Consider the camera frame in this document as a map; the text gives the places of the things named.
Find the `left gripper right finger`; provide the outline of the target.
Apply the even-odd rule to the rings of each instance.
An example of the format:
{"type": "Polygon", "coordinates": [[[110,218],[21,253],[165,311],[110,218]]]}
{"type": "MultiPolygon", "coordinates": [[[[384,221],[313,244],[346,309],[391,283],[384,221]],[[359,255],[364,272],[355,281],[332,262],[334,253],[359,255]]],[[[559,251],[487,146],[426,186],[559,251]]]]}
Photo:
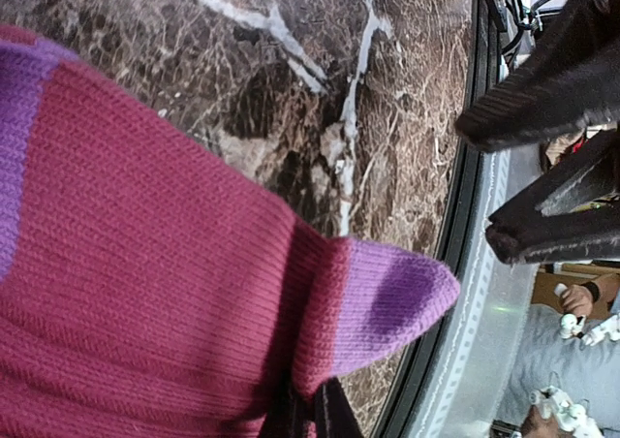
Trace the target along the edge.
{"type": "Polygon", "coordinates": [[[323,383],[314,396],[318,438],[362,438],[355,414],[337,378],[323,383]]]}

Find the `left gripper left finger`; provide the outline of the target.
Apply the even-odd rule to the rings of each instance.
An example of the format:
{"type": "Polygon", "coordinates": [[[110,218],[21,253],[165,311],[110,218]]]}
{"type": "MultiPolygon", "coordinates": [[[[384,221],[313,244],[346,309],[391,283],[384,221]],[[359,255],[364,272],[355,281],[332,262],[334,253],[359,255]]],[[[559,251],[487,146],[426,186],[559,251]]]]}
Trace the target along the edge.
{"type": "Polygon", "coordinates": [[[295,389],[286,389],[272,402],[261,428],[261,438],[302,438],[308,435],[311,414],[295,389]]]}

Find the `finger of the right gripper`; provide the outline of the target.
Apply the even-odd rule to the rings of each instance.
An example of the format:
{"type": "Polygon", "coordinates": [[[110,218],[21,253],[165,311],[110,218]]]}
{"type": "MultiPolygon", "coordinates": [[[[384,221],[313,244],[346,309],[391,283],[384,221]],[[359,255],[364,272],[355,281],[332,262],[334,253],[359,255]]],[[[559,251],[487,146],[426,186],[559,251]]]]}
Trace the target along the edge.
{"type": "Polygon", "coordinates": [[[490,215],[486,240],[508,265],[616,259],[619,203],[584,206],[618,194],[619,134],[599,132],[490,215]]]}
{"type": "Polygon", "coordinates": [[[568,0],[531,55],[465,109],[455,131],[484,152],[619,119],[619,0],[568,0]]]}

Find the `magenta purple sock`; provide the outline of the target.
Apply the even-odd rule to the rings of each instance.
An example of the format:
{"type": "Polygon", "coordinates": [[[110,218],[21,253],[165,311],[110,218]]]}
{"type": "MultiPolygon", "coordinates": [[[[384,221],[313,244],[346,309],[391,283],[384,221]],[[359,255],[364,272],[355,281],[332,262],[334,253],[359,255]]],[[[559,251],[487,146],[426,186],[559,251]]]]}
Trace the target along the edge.
{"type": "Polygon", "coordinates": [[[261,437],[455,303],[441,263],[326,238],[72,52],[1,29],[1,433],[261,437]]]}

